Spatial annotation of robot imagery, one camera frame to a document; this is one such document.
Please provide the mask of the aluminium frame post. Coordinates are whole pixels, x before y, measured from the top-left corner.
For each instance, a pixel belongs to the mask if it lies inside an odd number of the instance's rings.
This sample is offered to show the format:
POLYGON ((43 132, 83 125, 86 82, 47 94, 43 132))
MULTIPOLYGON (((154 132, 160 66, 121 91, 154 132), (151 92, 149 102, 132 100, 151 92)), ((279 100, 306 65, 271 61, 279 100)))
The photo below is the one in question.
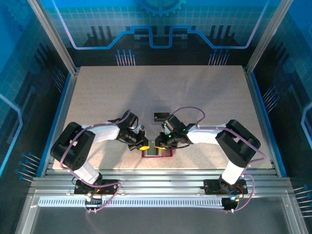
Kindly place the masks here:
POLYGON ((36 17, 40 21, 42 27, 44 28, 48 38, 52 42, 54 48, 56 49, 65 67, 67 68, 67 70, 71 75, 75 76, 77 74, 76 66, 73 60, 71 59, 70 54, 68 53, 57 30, 55 29, 54 25, 49 19, 49 16, 46 10, 44 9, 42 3, 39 0, 27 0, 27 2, 29 3, 36 17))
POLYGON ((264 54, 265 49, 269 45, 271 39, 277 32, 283 18, 285 17, 287 11, 289 10, 293 0, 280 0, 278 7, 276 8, 273 16, 271 17, 262 37, 259 40, 258 45, 256 46, 247 66, 246 74, 250 75, 257 63, 264 54))

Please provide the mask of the black credit card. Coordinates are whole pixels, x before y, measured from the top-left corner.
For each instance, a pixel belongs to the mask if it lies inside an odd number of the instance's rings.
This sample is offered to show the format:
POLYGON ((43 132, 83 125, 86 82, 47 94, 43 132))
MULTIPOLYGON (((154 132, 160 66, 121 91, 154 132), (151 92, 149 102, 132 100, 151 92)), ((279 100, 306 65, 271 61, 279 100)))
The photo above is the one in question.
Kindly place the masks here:
POLYGON ((163 122, 169 115, 169 112, 154 112, 154 122, 163 122))

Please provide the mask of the aluminium front frame rail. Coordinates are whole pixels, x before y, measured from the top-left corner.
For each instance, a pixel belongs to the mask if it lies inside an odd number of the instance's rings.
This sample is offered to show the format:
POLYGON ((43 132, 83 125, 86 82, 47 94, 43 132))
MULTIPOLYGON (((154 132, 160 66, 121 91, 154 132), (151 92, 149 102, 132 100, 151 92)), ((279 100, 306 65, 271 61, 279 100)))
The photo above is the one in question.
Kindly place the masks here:
MULTIPOLYGON (((204 196, 201 189, 206 179, 218 179, 222 170, 101 170, 105 179, 121 183, 119 195, 147 197, 204 196)), ((72 176, 65 170, 47 170, 44 177, 34 178, 29 192, 39 195, 72 195, 72 176)), ((290 179, 280 177, 274 169, 250 169, 244 179, 255 197, 280 197, 292 194, 290 179)))

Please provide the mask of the red leather card holder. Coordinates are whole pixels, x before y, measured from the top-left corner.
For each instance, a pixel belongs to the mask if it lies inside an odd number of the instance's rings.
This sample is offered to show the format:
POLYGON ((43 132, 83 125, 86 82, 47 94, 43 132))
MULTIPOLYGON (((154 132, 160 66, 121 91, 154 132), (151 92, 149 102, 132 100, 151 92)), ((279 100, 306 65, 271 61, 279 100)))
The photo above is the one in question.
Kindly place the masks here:
POLYGON ((149 140, 149 149, 142 151, 142 158, 158 158, 158 157, 172 157, 173 150, 160 149, 154 146, 154 140, 149 140))

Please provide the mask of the small black circuit board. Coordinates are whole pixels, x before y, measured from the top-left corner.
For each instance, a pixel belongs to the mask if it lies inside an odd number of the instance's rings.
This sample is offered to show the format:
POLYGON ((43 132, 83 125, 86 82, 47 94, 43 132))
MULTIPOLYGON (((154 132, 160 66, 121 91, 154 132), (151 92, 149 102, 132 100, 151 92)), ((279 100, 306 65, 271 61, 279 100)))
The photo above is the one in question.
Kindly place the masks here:
POLYGON ((223 197, 221 199, 223 210, 225 211, 231 211, 232 209, 235 210, 238 207, 239 201, 240 199, 235 196, 223 197))
POLYGON ((101 195, 92 195, 92 194, 87 194, 84 196, 85 198, 85 206, 86 207, 91 207, 91 208, 98 208, 103 204, 103 199, 101 195))

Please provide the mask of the aluminium side frame rail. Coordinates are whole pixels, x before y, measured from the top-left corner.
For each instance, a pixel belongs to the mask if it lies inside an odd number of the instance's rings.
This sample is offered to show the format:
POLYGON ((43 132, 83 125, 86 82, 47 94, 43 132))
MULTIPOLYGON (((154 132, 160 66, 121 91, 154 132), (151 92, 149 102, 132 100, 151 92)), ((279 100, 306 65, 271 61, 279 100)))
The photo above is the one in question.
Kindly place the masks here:
POLYGON ((266 168, 267 170, 269 170, 270 168, 273 168, 275 170, 276 176, 282 177, 282 173, 277 162, 274 145, 272 143, 272 138, 270 136, 270 131, 264 115, 266 112, 263 112, 261 96, 258 95, 258 88, 252 78, 252 75, 247 72, 246 68, 243 68, 243 71, 253 101, 257 121, 260 127, 261 134, 260 136, 257 136, 261 143, 261 147, 259 150, 266 156, 266 158, 262 161, 253 162, 250 165, 249 170, 256 168, 266 168))
POLYGON ((59 137, 59 135, 63 131, 63 127, 65 125, 67 113, 69 110, 69 106, 71 103, 72 95, 74 92, 75 84, 80 72, 80 67, 77 67, 76 73, 74 75, 68 74, 68 77, 65 82, 65 86, 63 88, 58 108, 49 132, 49 136, 41 157, 41 161, 39 164, 39 168, 37 170, 36 177, 43 177, 48 168, 48 164, 51 159, 53 159, 50 155, 50 150, 59 137))

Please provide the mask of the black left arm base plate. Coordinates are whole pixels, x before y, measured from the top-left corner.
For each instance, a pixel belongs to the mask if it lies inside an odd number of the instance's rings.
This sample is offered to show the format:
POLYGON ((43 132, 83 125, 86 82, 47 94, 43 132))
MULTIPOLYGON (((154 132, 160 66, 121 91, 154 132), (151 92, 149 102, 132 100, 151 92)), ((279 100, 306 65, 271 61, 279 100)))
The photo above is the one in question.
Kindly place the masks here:
MULTIPOLYGON (((111 183, 117 183, 118 180, 115 179, 98 179, 96 181, 96 185, 106 185, 111 183)), ((74 194, 76 195, 86 195, 88 193, 92 193, 95 195, 113 195, 117 191, 117 185, 107 186, 103 188, 94 188, 80 180, 76 181, 74 194)))

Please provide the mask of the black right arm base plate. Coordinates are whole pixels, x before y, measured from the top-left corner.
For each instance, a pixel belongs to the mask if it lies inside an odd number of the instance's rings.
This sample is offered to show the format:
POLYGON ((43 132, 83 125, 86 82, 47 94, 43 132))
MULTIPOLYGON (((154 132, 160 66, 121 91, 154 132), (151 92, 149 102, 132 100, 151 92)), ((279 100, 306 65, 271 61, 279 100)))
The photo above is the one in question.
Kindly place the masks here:
POLYGON ((239 195, 248 194, 247 184, 244 179, 238 179, 234 185, 231 185, 221 179, 206 179, 203 186, 206 195, 239 195))

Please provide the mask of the clear acrylic card stand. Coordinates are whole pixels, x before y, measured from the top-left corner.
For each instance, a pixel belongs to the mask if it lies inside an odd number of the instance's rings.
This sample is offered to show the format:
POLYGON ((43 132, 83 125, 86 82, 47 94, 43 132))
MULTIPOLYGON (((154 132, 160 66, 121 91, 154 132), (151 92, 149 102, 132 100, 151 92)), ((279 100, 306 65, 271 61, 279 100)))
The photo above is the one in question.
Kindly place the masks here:
POLYGON ((170 104, 165 101, 156 100, 152 102, 152 124, 158 125, 162 122, 154 122, 153 115, 154 112, 171 112, 170 104))

